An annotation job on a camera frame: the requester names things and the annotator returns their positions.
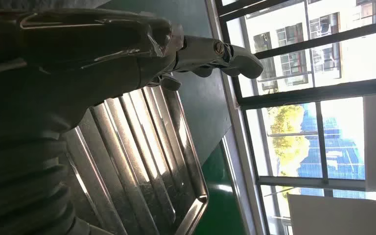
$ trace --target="metal tray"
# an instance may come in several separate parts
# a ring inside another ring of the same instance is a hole
[[[193,233],[208,191],[178,93],[107,99],[63,138],[78,217],[117,235]]]

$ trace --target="yellow-green tree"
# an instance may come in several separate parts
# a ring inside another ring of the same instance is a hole
[[[304,109],[300,105],[286,105],[268,110],[272,134],[300,133]],[[281,176],[297,176],[297,169],[309,151],[304,136],[273,137],[272,144],[280,162]]]

